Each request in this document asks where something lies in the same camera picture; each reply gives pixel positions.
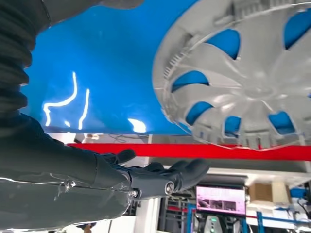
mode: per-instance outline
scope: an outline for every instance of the glossy blue surface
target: glossy blue surface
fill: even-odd
[[[48,132],[184,134],[162,113],[152,90],[152,67],[168,29],[196,1],[146,0],[132,10],[93,7],[44,32],[26,70],[30,84],[23,92],[29,106],[23,112]],[[291,31],[285,30],[285,37],[297,38]],[[226,34],[209,43],[230,53],[236,50],[231,49],[234,40]],[[226,131],[236,132],[239,121],[231,118]]]

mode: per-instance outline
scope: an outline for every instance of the cardboard box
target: cardboard box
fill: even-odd
[[[248,187],[250,204],[254,208],[274,209],[271,184],[254,183]]]

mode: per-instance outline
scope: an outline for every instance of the gray protective sleeve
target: gray protective sleeve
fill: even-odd
[[[44,3],[0,0],[0,231],[120,216],[131,201],[127,178],[98,154],[51,139],[19,112],[27,104],[20,86],[29,81],[23,68],[31,65],[36,35],[98,1]]]

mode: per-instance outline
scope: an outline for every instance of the blue post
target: blue post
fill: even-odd
[[[187,215],[186,215],[186,233],[191,233],[191,226],[192,223],[192,209],[196,209],[194,204],[188,204],[187,206]]]
[[[246,219],[242,220],[242,233],[248,233],[248,229],[247,228]]]
[[[256,213],[257,215],[258,233],[264,233],[262,212],[257,211]]]

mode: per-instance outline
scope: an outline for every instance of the black robotic glove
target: black robotic glove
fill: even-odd
[[[209,169],[207,160],[196,159],[191,162],[178,161],[165,169],[160,163],[150,163],[146,167],[124,167],[135,157],[133,150],[125,150],[118,155],[103,155],[111,167],[128,178],[133,189],[134,200],[145,200],[165,197],[174,192],[182,191],[196,185],[206,175]]]

